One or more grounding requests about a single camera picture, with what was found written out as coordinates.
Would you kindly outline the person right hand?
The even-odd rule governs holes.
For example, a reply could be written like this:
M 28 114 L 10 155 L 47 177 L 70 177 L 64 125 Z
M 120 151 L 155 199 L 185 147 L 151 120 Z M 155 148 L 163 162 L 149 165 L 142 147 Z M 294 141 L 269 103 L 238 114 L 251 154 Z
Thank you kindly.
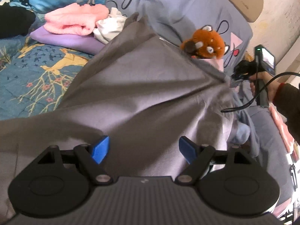
M 267 84 L 271 79 L 272 79 L 272 75 L 270 75 L 268 72 L 258 72 L 255 75 L 252 75 L 249 77 L 250 80 L 250 88 L 251 88 L 251 92 L 252 95 L 255 95 L 255 81 L 256 79 L 259 80 L 263 80 L 264 84 Z M 273 81 L 272 83 L 270 83 L 267 87 L 267 91 L 268 91 L 268 100 L 269 102 L 272 102 L 274 99 L 274 96 L 276 95 L 276 92 L 278 90 L 280 86 L 280 83 L 278 83 L 277 81 Z

